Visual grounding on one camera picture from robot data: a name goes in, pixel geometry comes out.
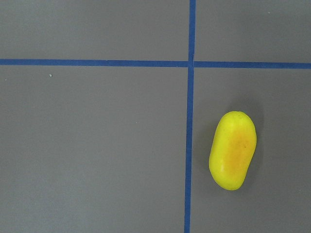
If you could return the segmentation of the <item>yellow mango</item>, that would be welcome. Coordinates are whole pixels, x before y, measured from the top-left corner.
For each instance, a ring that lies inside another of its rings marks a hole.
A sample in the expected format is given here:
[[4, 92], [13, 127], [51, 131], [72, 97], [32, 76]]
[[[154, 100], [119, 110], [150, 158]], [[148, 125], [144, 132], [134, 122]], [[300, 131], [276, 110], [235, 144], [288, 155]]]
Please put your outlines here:
[[208, 167], [221, 188], [239, 189], [257, 145], [256, 128], [244, 112], [231, 111], [220, 119], [210, 150]]

